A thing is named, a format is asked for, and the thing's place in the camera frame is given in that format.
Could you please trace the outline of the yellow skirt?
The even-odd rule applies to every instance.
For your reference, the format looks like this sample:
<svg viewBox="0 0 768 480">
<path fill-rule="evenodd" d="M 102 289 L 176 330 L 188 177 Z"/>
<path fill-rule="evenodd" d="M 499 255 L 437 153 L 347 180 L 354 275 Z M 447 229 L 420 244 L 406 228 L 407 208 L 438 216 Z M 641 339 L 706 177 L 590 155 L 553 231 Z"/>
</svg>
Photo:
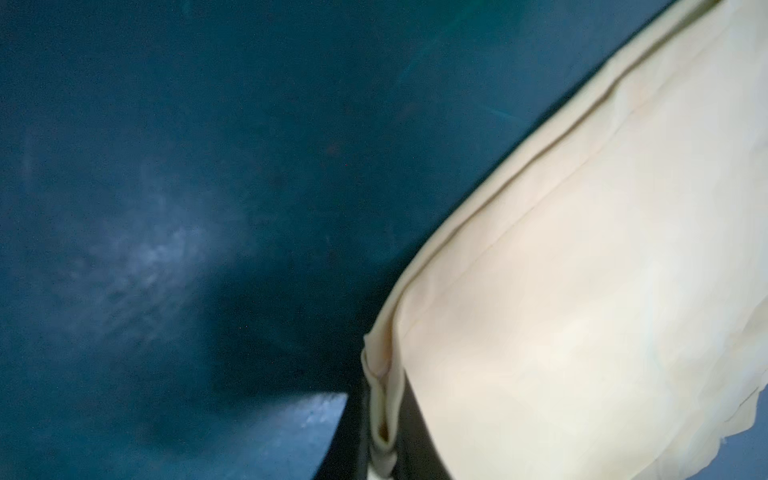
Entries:
<svg viewBox="0 0 768 480">
<path fill-rule="evenodd" d="M 452 479 L 688 479 L 767 385 L 767 5 L 678 1 L 441 225 L 365 337 Z"/>
</svg>

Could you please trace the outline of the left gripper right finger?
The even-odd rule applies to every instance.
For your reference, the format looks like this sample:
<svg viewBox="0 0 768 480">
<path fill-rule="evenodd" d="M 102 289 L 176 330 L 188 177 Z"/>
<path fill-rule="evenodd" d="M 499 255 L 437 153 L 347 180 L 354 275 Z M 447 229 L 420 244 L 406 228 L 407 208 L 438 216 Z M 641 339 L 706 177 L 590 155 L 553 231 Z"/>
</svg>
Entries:
<svg viewBox="0 0 768 480">
<path fill-rule="evenodd" d="M 437 453 L 408 378 L 405 378 L 398 420 L 394 478 L 450 480 L 451 476 Z"/>
</svg>

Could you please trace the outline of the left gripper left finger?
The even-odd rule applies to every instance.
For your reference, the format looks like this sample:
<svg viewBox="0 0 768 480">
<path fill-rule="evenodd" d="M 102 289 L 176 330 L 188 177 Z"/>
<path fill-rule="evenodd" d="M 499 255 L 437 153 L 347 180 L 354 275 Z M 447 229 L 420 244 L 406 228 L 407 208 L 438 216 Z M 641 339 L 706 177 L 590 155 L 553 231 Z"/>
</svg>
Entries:
<svg viewBox="0 0 768 480">
<path fill-rule="evenodd" d="M 364 480 L 369 466 L 370 388 L 360 376 L 347 397 L 330 447 L 314 480 Z"/>
</svg>

